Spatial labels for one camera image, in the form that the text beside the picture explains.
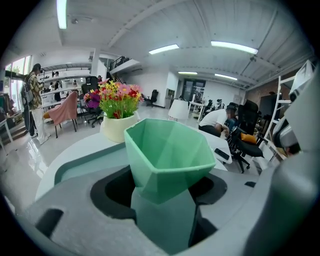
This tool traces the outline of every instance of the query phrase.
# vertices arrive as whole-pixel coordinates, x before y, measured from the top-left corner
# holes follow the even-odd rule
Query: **white wall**
[[[222,99],[225,107],[229,105],[230,102],[233,102],[234,95],[239,95],[242,99],[244,98],[246,92],[242,89],[229,86],[227,84],[215,82],[215,81],[206,81],[203,96],[205,97],[205,102],[208,100],[213,100],[215,104],[217,99]]]
[[[176,72],[169,71],[168,76],[166,80],[166,87],[170,90],[175,91],[174,97],[177,97],[177,87],[178,87],[178,81],[179,77],[176,74]]]
[[[151,97],[152,91],[156,89],[159,94],[154,104],[164,107],[166,103],[168,72],[169,68],[166,67],[144,68],[142,71],[130,72],[128,75],[122,76],[122,80],[129,85],[135,84],[141,86],[142,93],[145,96]]]

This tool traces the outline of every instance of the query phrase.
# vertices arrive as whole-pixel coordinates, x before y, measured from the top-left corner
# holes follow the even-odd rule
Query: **lamp shade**
[[[170,107],[168,115],[176,119],[188,119],[188,102],[175,99]]]

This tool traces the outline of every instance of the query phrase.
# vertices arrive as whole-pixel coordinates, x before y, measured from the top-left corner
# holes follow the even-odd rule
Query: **man in white shirt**
[[[225,126],[227,119],[234,118],[236,116],[236,108],[232,105],[226,107],[226,109],[219,109],[207,114],[199,123],[199,130],[208,134],[220,137],[221,132],[225,130],[225,135],[229,135],[229,128]]]

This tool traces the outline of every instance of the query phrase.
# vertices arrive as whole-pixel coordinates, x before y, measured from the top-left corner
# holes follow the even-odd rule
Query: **doorway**
[[[199,97],[202,100],[204,96],[205,86],[205,80],[184,79],[182,97],[186,101],[191,102],[194,95],[199,94]]]

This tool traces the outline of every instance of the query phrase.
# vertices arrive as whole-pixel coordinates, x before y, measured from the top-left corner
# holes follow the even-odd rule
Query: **railing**
[[[129,61],[129,60],[131,60],[131,59],[128,57],[124,57],[124,56],[117,58],[115,61],[110,63],[110,71],[115,69],[116,67],[120,66],[121,64]]]

